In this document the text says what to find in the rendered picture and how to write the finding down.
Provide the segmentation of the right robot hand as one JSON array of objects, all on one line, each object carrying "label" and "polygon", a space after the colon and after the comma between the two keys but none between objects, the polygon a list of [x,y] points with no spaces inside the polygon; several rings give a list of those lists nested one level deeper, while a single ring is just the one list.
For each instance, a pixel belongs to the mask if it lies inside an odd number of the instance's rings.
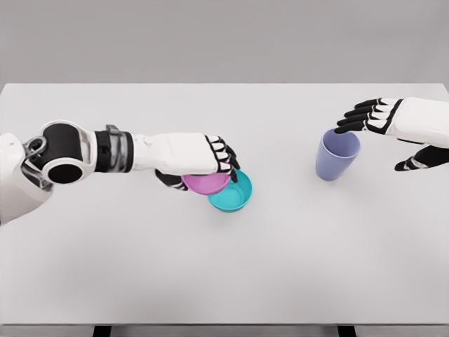
[{"label": "right robot hand", "polygon": [[370,131],[425,147],[394,167],[395,171],[431,169],[449,164],[449,103],[424,98],[376,98],[358,103],[337,122],[336,134]]}]

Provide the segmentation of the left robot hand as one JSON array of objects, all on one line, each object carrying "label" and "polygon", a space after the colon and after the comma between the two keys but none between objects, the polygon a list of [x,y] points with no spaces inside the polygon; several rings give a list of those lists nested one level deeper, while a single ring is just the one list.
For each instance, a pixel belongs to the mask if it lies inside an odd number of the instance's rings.
[{"label": "left robot hand", "polygon": [[187,191],[185,175],[225,173],[238,181],[236,153],[220,136],[202,133],[165,133],[154,137],[156,177],[166,186]]}]

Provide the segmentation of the pink bowl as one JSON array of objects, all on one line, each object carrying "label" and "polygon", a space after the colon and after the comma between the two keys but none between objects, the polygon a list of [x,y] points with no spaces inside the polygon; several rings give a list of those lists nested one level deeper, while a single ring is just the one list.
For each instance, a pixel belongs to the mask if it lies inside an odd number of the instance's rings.
[{"label": "pink bowl", "polygon": [[231,177],[226,173],[183,175],[182,181],[192,192],[202,195],[213,195],[223,191],[231,181]]}]

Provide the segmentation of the teal bowl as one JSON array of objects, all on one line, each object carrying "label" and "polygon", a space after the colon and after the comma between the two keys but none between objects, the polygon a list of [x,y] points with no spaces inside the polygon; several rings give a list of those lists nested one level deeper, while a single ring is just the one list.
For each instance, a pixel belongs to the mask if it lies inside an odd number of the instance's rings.
[{"label": "teal bowl", "polygon": [[253,195],[253,182],[242,170],[237,170],[238,181],[232,180],[217,194],[208,197],[208,201],[218,210],[232,213],[241,210]]}]

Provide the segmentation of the lavender cup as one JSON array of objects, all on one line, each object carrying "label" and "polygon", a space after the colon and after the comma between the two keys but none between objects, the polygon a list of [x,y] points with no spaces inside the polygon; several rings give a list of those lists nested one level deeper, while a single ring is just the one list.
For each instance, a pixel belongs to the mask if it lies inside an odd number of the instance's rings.
[{"label": "lavender cup", "polygon": [[326,131],[316,153],[315,171],[319,178],[332,181],[338,179],[357,158],[361,142],[352,132]]}]

